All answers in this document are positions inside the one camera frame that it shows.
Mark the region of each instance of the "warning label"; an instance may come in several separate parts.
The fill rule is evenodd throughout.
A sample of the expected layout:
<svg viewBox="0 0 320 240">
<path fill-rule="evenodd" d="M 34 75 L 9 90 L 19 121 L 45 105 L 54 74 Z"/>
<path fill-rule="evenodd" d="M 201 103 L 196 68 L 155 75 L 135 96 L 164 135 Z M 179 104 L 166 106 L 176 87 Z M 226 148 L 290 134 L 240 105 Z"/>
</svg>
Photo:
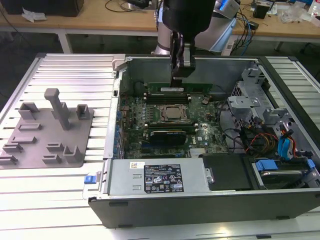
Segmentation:
<svg viewBox="0 0 320 240">
<path fill-rule="evenodd" d="M 145 165 L 144 191 L 147 194 L 184 192 L 180 164 Z"/>
</svg>

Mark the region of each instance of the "white sticker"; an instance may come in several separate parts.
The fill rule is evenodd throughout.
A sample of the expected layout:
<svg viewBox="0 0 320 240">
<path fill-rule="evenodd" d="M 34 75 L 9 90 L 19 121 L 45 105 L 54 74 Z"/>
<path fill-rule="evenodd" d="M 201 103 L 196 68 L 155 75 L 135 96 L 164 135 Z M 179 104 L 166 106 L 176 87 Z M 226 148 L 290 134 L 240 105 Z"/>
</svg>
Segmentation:
<svg viewBox="0 0 320 240">
<path fill-rule="evenodd" d="M 183 92 L 183 87 L 162 87 L 161 92 Z"/>
<path fill-rule="evenodd" d="M 130 168 L 131 169 L 143 169 L 145 166 L 144 161 L 131 161 L 130 162 Z"/>
</svg>

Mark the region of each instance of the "cable on table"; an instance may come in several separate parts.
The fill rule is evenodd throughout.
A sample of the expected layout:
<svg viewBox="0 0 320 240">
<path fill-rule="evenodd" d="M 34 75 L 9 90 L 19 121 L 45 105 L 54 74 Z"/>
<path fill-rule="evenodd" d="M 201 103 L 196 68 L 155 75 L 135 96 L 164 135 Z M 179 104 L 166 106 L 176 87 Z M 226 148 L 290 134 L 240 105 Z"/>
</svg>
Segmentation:
<svg viewBox="0 0 320 240">
<path fill-rule="evenodd" d="M 140 8 L 137 8 L 137 9 L 127 9 L 126 7 L 123 6 L 123 4 L 125 4 L 125 2 L 123 2 L 123 3 L 119 4 L 120 8 L 121 8 L 123 11 L 113 10 L 113 9 L 111 9 L 111 8 L 108 7 L 108 4 L 111 3 L 112 1 L 113 1 L 113 0 L 108 0 L 108 1 L 105 3 L 104 7 L 105 7 L 107 10 L 109 10 L 109 11 L 111 11 L 111 12 L 114 12 L 114 13 L 129 13 L 129 12 L 133 12 L 133 11 L 136 11 L 136 10 L 139 10 L 139 9 L 140 9 Z"/>
<path fill-rule="evenodd" d="M 15 26 L 13 26 L 13 24 L 8 20 L 8 18 L 6 17 L 4 11 L 0 8 L 0 13 L 1 15 L 4 17 L 4 19 L 6 20 L 6 22 L 21 36 L 21 38 L 28 43 L 28 45 L 33 48 L 33 45 L 23 36 L 23 34 L 21 32 L 18 31 L 18 29 L 15 28 Z"/>
</svg>

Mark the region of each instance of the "green circuit board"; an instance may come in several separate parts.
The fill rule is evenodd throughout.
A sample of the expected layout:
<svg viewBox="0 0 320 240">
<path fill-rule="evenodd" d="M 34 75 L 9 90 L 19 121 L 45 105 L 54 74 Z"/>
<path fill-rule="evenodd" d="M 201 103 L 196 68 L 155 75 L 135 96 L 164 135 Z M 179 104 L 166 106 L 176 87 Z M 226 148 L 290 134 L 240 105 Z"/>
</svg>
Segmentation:
<svg viewBox="0 0 320 240">
<path fill-rule="evenodd" d="M 190 149 L 201 149 L 206 153 L 228 152 L 228 146 L 222 138 L 217 122 L 217 104 L 213 101 L 203 104 L 204 98 L 203 94 L 191 94 L 191 102 L 183 105 L 187 118 L 185 122 L 192 121 L 198 124 L 194 134 L 186 136 L 183 145 L 153 146 L 146 139 L 150 130 L 144 126 L 146 122 L 158 122 L 161 119 L 162 105 L 146 104 L 140 97 L 122 97 L 120 109 L 122 110 L 125 158 L 191 158 L 194 156 Z"/>
</svg>

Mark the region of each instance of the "blue drive bracket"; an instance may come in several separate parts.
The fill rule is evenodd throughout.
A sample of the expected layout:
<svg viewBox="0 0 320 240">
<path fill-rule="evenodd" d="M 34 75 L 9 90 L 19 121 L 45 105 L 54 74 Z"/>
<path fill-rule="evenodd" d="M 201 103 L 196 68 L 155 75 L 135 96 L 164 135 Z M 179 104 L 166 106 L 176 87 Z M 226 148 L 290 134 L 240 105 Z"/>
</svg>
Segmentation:
<svg viewBox="0 0 320 240">
<path fill-rule="evenodd" d="M 269 171 L 269 170 L 278 170 L 275 160 L 272 159 L 262 159 L 255 163 L 258 171 Z"/>
</svg>

